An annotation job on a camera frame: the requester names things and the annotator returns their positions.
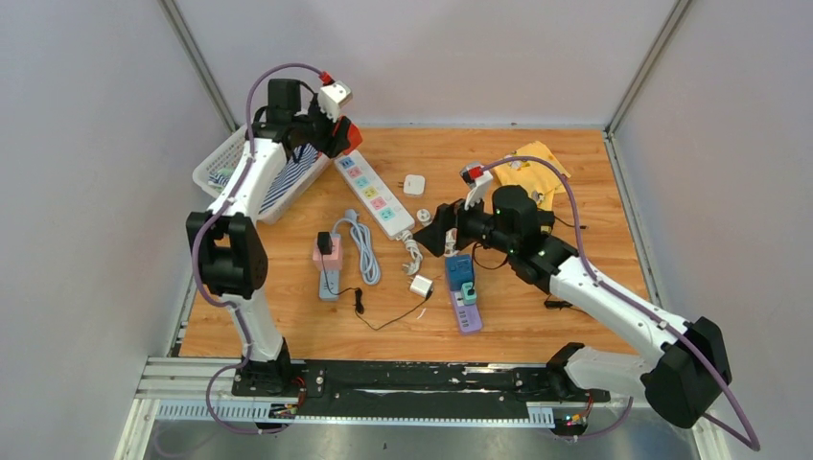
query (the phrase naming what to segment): blue and white striped fabric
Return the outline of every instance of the blue and white striped fabric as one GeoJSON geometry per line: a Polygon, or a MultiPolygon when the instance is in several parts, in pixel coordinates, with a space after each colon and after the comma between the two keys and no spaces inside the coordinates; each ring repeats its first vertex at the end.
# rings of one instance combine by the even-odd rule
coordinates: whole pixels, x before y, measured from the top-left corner
{"type": "MultiPolygon", "coordinates": [[[[318,150],[316,150],[314,146],[310,144],[296,148],[294,153],[296,155],[301,155],[299,157],[299,163],[294,163],[293,160],[286,163],[279,175],[277,175],[274,181],[271,182],[271,186],[268,188],[266,198],[263,200],[263,204],[260,205],[260,214],[271,209],[274,203],[276,203],[277,200],[279,200],[285,194],[285,192],[287,192],[290,187],[292,187],[293,184],[295,184],[296,181],[302,177],[302,174],[311,168],[316,159],[319,157],[318,150]]],[[[230,178],[230,175],[222,174],[220,172],[209,173],[209,183],[212,185],[218,185],[220,187],[225,187],[230,178]]]]}

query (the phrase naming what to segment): yellow cloth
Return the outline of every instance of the yellow cloth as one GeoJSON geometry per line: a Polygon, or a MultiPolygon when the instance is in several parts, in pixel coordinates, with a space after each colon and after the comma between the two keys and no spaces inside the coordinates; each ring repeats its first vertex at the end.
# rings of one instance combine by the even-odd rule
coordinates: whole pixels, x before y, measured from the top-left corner
{"type": "MultiPolygon", "coordinates": [[[[535,156],[552,164],[559,173],[570,177],[568,170],[553,156],[550,149],[543,143],[536,141],[513,151],[505,157],[535,156]]],[[[539,209],[553,210],[553,196],[565,191],[562,181],[553,171],[543,165],[527,161],[513,161],[499,165],[491,170],[501,185],[519,185],[528,195],[534,198],[539,209]]]]}

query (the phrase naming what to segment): power strip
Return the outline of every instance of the power strip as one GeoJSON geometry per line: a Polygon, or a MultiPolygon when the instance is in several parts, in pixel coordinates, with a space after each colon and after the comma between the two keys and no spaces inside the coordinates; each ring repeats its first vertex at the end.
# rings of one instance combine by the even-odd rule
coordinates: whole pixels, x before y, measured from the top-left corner
{"type": "Polygon", "coordinates": [[[415,226],[415,218],[392,194],[358,150],[334,162],[336,169],[391,240],[415,226]]]}

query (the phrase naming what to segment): gray wall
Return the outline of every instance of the gray wall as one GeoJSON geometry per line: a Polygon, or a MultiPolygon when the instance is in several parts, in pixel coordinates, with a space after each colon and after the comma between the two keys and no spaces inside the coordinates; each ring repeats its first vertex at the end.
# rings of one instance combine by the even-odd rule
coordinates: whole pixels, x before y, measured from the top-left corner
{"type": "Polygon", "coordinates": [[[695,2],[618,134],[665,301],[723,328],[760,458],[813,458],[811,17],[695,2]]]}
{"type": "Polygon", "coordinates": [[[674,2],[178,3],[236,114],[257,75],[302,60],[353,88],[359,122],[601,125],[674,2]]]}
{"type": "Polygon", "coordinates": [[[0,107],[0,458],[110,458],[225,133],[155,1],[3,2],[0,107]]]}

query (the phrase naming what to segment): basket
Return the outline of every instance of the basket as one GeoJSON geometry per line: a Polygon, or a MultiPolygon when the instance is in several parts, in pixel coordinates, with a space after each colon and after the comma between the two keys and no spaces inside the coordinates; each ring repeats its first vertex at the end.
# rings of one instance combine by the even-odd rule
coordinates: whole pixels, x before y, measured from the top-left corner
{"type": "MultiPolygon", "coordinates": [[[[222,169],[234,170],[243,155],[245,126],[235,131],[192,172],[192,180],[203,192],[217,198],[228,183],[230,174],[220,174],[222,169]]],[[[257,219],[274,223],[290,208],[294,201],[314,183],[328,167],[330,159],[311,145],[295,151],[299,163],[289,161],[268,187],[257,219]]]]}

